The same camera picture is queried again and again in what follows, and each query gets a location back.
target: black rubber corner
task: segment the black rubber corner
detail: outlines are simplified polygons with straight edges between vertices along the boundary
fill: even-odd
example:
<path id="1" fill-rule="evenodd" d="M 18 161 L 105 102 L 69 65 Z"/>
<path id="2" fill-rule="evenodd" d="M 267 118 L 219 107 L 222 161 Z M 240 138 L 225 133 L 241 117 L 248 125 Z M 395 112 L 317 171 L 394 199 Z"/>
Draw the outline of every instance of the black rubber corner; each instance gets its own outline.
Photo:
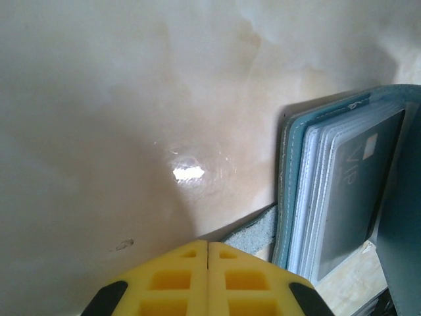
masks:
<path id="1" fill-rule="evenodd" d="M 335 316 L 315 289 L 295 282 L 289 284 L 289 289 L 305 316 Z"/>
<path id="2" fill-rule="evenodd" d="M 124 281 L 104 286 L 96 293 L 80 316 L 111 316 L 127 287 L 128 284 Z"/>

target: yellow foam block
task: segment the yellow foam block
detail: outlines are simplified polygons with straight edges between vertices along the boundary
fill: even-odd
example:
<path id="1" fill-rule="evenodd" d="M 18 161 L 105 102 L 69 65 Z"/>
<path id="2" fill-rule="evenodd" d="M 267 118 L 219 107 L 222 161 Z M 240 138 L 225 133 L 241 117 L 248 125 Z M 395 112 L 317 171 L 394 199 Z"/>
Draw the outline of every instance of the yellow foam block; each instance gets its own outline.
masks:
<path id="1" fill-rule="evenodd" d="M 198 240 L 111 280 L 110 286 L 123 285 L 120 294 L 98 294 L 82 315 L 98 315 L 95 308 L 103 298 L 115 300 L 106 312 L 101 309 L 112 316 L 304 315 L 289 289 L 293 282 L 313 289 L 307 280 L 271 263 Z"/>

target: wall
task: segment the wall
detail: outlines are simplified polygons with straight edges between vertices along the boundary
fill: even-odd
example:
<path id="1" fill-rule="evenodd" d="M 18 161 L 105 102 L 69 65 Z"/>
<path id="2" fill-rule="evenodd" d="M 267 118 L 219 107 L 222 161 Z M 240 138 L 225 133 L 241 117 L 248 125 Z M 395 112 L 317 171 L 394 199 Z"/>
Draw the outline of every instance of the wall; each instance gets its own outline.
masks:
<path id="1" fill-rule="evenodd" d="M 272 203 L 284 105 L 421 83 L 418 0 L 2 1 L 0 312 Z"/>

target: gray foam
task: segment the gray foam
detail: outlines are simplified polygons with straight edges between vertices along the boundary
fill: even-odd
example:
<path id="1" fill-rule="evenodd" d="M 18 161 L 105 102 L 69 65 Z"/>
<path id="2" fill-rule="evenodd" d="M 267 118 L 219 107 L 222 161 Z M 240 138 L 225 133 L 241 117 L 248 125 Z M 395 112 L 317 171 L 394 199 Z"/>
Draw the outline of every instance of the gray foam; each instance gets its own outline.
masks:
<path id="1" fill-rule="evenodd" d="M 271 206 L 256 219 L 233 231 L 221 242 L 255 255 L 275 240 L 278 208 Z"/>

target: yellow plastic object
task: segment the yellow plastic object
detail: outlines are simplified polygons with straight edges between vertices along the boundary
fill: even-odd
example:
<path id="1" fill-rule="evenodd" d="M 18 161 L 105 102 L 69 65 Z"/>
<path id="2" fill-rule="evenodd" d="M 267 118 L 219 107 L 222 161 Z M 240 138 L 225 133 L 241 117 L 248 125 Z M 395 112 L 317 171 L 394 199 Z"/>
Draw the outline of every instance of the yellow plastic object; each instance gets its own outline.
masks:
<path id="1" fill-rule="evenodd" d="M 198 240 L 116 277 L 82 316 L 304 315 L 290 284 L 313 291 L 309 281 L 271 263 Z"/>

